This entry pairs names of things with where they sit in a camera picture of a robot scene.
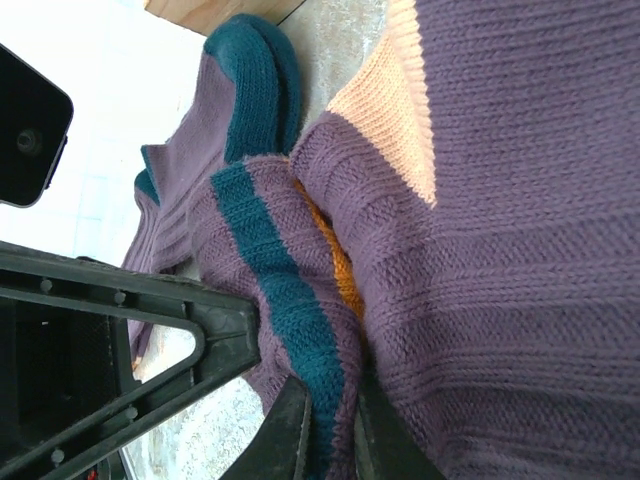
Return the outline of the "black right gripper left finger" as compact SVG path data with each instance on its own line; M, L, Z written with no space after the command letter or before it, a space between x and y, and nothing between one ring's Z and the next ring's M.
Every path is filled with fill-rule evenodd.
M247 448L248 479L304 479L311 426L311 396L290 376Z

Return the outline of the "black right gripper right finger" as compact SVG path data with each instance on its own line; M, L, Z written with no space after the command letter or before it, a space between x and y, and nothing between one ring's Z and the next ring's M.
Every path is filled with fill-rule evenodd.
M445 479L405 428L372 364L366 366L361 381L354 439L358 479Z

